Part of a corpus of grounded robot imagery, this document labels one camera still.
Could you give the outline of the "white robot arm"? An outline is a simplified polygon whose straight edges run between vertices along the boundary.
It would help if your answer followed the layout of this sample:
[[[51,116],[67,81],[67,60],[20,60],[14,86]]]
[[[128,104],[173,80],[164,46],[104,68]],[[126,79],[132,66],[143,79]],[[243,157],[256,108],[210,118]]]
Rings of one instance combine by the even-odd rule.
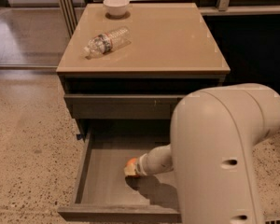
[[[264,224],[253,146],[280,129],[280,95],[247,83],[185,96],[175,107],[170,144],[133,158],[126,176],[173,171],[183,224]]]

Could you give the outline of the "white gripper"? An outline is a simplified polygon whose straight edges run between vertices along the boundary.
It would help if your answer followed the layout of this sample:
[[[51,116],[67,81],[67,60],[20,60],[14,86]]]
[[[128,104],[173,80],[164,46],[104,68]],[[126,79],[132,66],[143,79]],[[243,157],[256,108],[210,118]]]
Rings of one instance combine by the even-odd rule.
[[[126,176],[148,176],[168,173],[174,170],[171,146],[161,146],[151,149],[149,152],[138,157],[135,162],[135,169],[125,167]]]

